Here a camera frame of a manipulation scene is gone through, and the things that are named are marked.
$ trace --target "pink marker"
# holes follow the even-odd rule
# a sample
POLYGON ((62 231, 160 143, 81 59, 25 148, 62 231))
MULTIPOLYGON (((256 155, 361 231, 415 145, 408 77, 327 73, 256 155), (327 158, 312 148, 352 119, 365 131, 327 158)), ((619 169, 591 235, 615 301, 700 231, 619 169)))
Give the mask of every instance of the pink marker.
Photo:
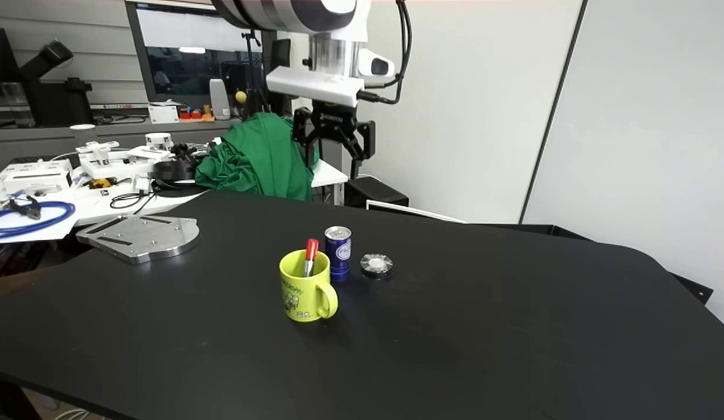
POLYGON ((304 276, 306 278, 312 276, 316 255, 318 255, 318 239, 309 238, 309 243, 306 243, 306 265, 304 265, 304 276))

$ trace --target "green cloth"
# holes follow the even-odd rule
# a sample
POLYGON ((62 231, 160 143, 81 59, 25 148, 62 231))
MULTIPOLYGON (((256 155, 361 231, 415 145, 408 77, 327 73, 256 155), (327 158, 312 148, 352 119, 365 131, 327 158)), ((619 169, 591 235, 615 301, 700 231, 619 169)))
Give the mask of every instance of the green cloth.
POLYGON ((227 131, 197 168, 201 186, 310 200, 312 169, 291 139, 291 124, 277 115, 258 111, 227 131))

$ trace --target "yellow mug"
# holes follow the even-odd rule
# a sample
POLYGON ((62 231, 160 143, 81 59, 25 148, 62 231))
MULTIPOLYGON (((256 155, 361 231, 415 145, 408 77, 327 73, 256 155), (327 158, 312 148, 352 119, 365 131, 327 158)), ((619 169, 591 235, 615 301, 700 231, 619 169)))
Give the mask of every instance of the yellow mug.
POLYGON ((332 286, 332 262, 318 251, 312 276, 304 276, 306 250, 296 250, 282 256, 277 271, 282 276, 284 312, 295 321, 318 321, 334 316, 339 311, 339 295, 332 286))

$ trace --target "small can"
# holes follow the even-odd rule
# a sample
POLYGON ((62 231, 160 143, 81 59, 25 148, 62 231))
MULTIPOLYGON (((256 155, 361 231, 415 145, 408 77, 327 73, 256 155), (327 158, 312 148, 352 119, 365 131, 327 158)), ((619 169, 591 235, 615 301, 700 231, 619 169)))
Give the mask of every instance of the small can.
POLYGON ((352 231, 347 227, 325 228, 325 255, 332 259, 332 283, 342 284, 350 272, 352 231))

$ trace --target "black table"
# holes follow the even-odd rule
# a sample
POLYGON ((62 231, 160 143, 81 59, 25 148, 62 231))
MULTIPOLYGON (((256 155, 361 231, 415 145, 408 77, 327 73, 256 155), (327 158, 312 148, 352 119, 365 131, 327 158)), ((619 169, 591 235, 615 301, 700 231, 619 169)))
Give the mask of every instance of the black table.
POLYGON ((653 259, 566 238, 208 194, 179 259, 87 251, 0 294, 0 378, 121 418, 724 420, 724 323, 653 259), (340 312, 296 326, 276 263, 355 231, 340 312))

